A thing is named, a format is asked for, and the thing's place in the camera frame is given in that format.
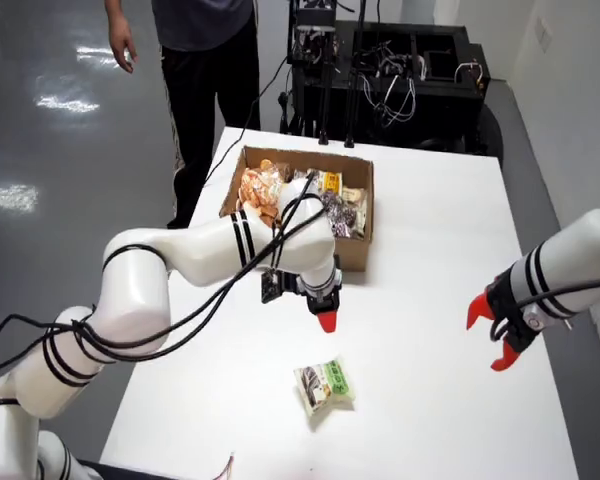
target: food packet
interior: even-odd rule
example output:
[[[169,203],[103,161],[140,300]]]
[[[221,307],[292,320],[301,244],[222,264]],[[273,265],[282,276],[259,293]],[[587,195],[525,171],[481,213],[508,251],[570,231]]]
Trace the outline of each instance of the food packet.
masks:
[[[262,160],[260,168],[247,168],[242,174],[236,208],[252,207],[268,226],[278,215],[278,198],[284,185],[281,171],[270,160]]]
[[[342,196],[342,173],[323,172],[322,170],[316,170],[316,172],[315,179],[320,193],[333,192],[339,197]]]
[[[327,363],[298,368],[294,374],[309,417],[326,405],[356,398],[340,356]]]
[[[343,187],[342,199],[356,212],[356,220],[351,226],[352,233],[363,238],[364,227],[367,223],[367,191],[364,188]]]
[[[333,234],[336,237],[352,238],[356,224],[355,208],[347,205],[333,192],[324,192],[320,195],[320,200],[326,210]]]

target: gray t-shirt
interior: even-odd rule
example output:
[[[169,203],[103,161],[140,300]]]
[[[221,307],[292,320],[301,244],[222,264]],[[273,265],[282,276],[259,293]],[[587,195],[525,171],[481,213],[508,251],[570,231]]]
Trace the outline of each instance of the gray t-shirt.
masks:
[[[158,41],[171,50],[210,50],[247,24],[253,0],[152,0]]]

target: cardboard box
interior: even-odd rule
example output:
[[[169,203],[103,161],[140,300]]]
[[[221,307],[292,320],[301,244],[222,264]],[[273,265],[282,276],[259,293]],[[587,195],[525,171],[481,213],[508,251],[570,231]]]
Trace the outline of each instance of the cardboard box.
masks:
[[[364,239],[336,238],[336,254],[340,256],[340,267],[344,271],[364,272],[367,255],[373,238],[373,163],[360,158],[315,152],[275,150],[271,148],[244,147],[227,193],[220,216],[233,213],[236,209],[238,189],[245,168],[258,168],[268,158],[273,163],[287,163],[296,170],[315,168],[328,172],[342,172],[344,185],[367,190],[367,223]]]

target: black pants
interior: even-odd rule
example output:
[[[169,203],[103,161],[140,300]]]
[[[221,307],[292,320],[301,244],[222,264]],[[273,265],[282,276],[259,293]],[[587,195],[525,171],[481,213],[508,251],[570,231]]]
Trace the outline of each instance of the black pants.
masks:
[[[226,124],[244,127],[258,97],[260,74],[255,17],[226,43],[203,52],[162,47],[162,72],[169,94],[176,143],[173,188],[176,216],[169,228],[186,228],[213,160],[215,97]],[[260,107],[247,128],[260,130]]]

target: shiny floor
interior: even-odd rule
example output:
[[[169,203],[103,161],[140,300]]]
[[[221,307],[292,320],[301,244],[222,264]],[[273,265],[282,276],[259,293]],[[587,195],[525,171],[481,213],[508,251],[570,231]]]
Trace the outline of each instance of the shiny floor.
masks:
[[[431,5],[417,0],[403,12],[424,21]],[[97,301],[106,242],[171,216],[173,145],[150,3],[124,7],[139,52],[132,76],[113,63],[102,2],[0,1],[0,320],[19,312],[51,321]],[[262,84],[284,56],[286,12],[284,1],[260,0]],[[283,85],[280,75],[262,101],[265,130],[278,128]],[[493,82],[487,103],[503,130],[503,175],[528,251],[558,224],[506,84]],[[582,320],[574,334],[554,329],[546,341],[580,478],[599,480],[600,342]],[[37,333],[8,330],[0,361]],[[44,426],[77,456],[98,460],[130,373],[108,368]],[[551,447],[507,445],[503,436],[503,466],[526,448]]]

